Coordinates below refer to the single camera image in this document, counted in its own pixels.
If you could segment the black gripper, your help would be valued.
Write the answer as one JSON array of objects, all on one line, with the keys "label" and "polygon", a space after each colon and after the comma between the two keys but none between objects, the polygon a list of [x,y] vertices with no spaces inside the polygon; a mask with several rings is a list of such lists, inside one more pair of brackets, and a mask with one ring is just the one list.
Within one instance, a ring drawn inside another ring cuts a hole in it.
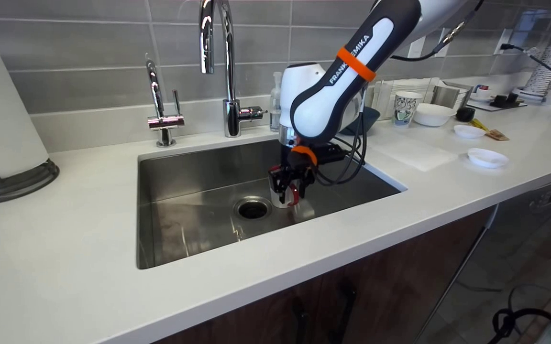
[{"label": "black gripper", "polygon": [[293,145],[281,151],[281,162],[270,168],[272,177],[272,200],[276,204],[285,204],[285,189],[281,185],[289,185],[299,179],[299,197],[306,198],[308,189],[316,181],[316,170],[321,164],[339,162],[346,156],[346,151],[341,145]]}]

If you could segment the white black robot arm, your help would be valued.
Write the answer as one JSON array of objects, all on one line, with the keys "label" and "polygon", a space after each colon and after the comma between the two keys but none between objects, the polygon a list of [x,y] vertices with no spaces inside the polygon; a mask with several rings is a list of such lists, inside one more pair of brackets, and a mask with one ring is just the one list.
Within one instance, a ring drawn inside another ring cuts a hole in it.
[{"label": "white black robot arm", "polygon": [[327,68],[318,63],[289,65],[281,78],[281,162],[270,170],[277,206],[293,206],[320,174],[320,166],[344,158],[333,143],[360,112],[354,97],[369,86],[379,67],[408,42],[450,26],[432,53],[442,49],[478,11],[484,0],[375,0],[350,40]]}]

